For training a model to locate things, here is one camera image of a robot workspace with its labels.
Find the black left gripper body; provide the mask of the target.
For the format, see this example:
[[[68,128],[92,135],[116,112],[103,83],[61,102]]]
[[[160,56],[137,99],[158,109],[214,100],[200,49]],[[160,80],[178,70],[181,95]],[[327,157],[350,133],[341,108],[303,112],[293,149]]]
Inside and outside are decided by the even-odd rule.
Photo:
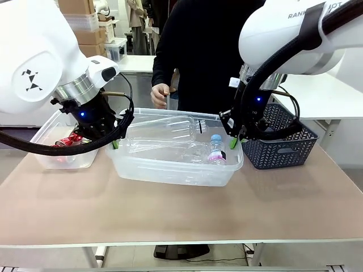
[[[98,140],[113,134],[114,140],[126,135],[126,115],[117,117],[108,103],[109,96],[126,97],[124,93],[84,93],[61,98],[54,95],[51,104],[60,104],[60,111],[77,121],[74,132],[89,140]]]

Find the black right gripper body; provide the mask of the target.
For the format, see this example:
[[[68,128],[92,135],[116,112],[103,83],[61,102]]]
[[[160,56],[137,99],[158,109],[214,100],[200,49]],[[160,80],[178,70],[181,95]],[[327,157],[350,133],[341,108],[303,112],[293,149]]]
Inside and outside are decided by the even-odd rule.
[[[247,85],[240,81],[230,110],[230,135],[240,139],[265,139],[267,122],[262,121],[264,110],[272,94],[271,90],[246,91]]]

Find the person's right hand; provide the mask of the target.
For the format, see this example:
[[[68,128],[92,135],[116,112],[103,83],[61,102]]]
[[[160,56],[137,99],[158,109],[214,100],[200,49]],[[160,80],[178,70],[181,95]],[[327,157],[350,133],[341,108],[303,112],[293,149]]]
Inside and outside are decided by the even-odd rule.
[[[164,83],[156,84],[151,88],[151,100],[154,106],[158,109],[166,109],[166,96],[170,94],[170,88]]]

